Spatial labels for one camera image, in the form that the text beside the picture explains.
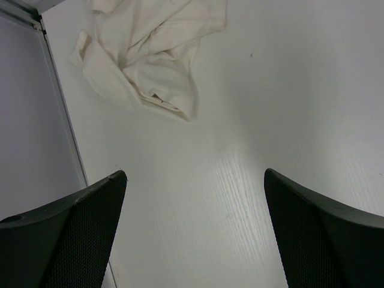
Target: gray panel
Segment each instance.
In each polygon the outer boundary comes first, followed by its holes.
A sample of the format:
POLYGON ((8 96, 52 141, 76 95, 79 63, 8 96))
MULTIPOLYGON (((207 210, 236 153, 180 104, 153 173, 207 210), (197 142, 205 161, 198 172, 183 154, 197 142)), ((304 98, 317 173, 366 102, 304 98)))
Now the gray panel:
POLYGON ((2 219, 73 193, 82 183, 39 33, 0 17, 0 43, 2 219))

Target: white table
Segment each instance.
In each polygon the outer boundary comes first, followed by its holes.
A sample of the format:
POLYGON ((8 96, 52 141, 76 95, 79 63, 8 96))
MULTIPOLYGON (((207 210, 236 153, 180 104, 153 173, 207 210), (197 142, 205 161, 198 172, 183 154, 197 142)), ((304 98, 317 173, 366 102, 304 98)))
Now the white table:
POLYGON ((43 14, 90 182, 122 168, 121 288, 286 287, 263 191, 273 167, 384 215, 384 2, 229 1, 193 65, 198 120, 101 101, 68 62, 89 12, 43 14))

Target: folded fabric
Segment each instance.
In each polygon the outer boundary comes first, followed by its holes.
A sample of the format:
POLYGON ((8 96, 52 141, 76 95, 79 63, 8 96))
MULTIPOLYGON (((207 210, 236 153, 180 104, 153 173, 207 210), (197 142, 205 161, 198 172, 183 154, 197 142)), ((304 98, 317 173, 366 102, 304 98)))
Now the folded fabric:
POLYGON ((70 61, 94 91, 127 110, 190 121, 190 67, 204 35, 223 30, 226 0, 90 0, 95 35, 82 31, 70 61))

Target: black object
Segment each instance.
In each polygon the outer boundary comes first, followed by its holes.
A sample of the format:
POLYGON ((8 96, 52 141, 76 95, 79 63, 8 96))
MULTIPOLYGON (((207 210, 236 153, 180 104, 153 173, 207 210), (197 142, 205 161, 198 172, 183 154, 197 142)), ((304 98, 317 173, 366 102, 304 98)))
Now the black object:
POLYGON ((268 169, 265 195, 290 288, 384 287, 384 217, 268 169))
POLYGON ((0 287, 101 287, 124 199, 118 171, 0 222, 0 287))

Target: crumpled cloth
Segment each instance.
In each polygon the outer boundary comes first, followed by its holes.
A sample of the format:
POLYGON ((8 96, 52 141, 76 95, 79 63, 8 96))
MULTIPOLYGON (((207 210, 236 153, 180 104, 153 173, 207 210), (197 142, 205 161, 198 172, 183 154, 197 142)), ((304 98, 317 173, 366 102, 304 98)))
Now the crumpled cloth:
POLYGON ((127 110, 160 109, 190 121, 190 67, 200 38, 225 28, 226 0, 90 0, 70 61, 101 97, 127 110))

